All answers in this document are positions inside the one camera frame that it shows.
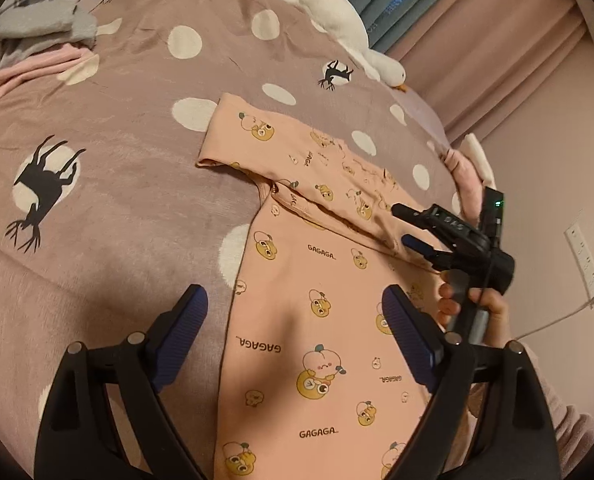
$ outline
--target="pink baby onesie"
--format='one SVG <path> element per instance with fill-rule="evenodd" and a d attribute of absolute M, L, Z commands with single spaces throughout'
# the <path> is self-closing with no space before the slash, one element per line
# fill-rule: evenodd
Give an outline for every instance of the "pink baby onesie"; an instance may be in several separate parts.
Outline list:
<path fill-rule="evenodd" d="M 401 246 L 427 232 L 392 217 L 420 209 L 390 173 L 343 141 L 225 94 L 201 166 L 259 186 L 221 370 L 215 480 L 384 478 L 427 394 L 381 312 L 393 283 L 437 303 L 437 274 Z"/>

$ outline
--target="power strip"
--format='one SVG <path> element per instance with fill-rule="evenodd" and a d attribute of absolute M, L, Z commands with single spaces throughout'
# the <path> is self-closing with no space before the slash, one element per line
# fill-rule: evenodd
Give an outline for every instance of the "power strip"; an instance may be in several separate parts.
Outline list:
<path fill-rule="evenodd" d="M 590 247 L 577 222 L 566 229 L 565 234 L 586 284 L 588 297 L 592 299 L 594 297 L 594 260 L 590 254 Z"/>

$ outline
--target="stuffed animal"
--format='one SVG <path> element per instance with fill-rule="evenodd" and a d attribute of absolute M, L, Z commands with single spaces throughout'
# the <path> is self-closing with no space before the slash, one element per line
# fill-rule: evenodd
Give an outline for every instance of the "stuffed animal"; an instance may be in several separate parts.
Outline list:
<path fill-rule="evenodd" d="M 283 0 L 304 10 L 318 28 L 330 34 L 360 65 L 366 75 L 392 88 L 403 84 L 401 63 L 368 48 L 362 19 L 348 0 Z"/>

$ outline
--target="blue gripper pad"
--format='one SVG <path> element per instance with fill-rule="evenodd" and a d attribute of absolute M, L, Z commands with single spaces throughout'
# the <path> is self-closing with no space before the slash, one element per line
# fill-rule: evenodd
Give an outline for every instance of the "blue gripper pad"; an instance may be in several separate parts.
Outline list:
<path fill-rule="evenodd" d="M 439 328 L 423 319 L 427 314 L 420 313 L 398 285 L 383 291 L 381 307 L 415 381 L 433 394 L 439 384 L 435 367 L 443 357 L 443 346 L 433 330 Z"/>
<path fill-rule="evenodd" d="M 437 251 L 432 245 L 421 241 L 419 238 L 415 238 L 413 235 L 403 235 L 401 237 L 401 243 L 404 245 L 404 247 L 412 249 L 413 251 L 421 254 L 424 258 L 428 256 L 435 256 L 435 254 L 437 254 Z"/>
<path fill-rule="evenodd" d="M 153 367 L 151 384 L 157 393 L 175 381 L 207 313 L 206 291 L 191 285 L 176 306 L 160 314 L 152 324 L 146 353 Z"/>

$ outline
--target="screw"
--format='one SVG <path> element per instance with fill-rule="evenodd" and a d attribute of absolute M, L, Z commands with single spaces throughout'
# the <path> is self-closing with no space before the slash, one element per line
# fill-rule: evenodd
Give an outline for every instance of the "screw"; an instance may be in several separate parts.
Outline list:
<path fill-rule="evenodd" d="M 446 339 L 446 343 L 451 345 L 458 345 L 461 343 L 461 336 L 456 332 L 446 332 L 446 335 L 443 338 Z"/>
<path fill-rule="evenodd" d="M 128 342 L 131 345 L 139 345 L 146 339 L 144 332 L 133 332 L 130 336 L 128 336 Z"/>
<path fill-rule="evenodd" d="M 80 350 L 82 350 L 82 343 L 80 343 L 79 341 L 75 341 L 71 344 L 68 345 L 68 348 L 66 349 L 66 351 L 69 354 L 76 354 L 79 353 Z"/>
<path fill-rule="evenodd" d="M 519 343 L 519 341 L 510 341 L 510 343 L 508 343 L 508 348 L 516 354 L 523 352 L 523 345 Z"/>

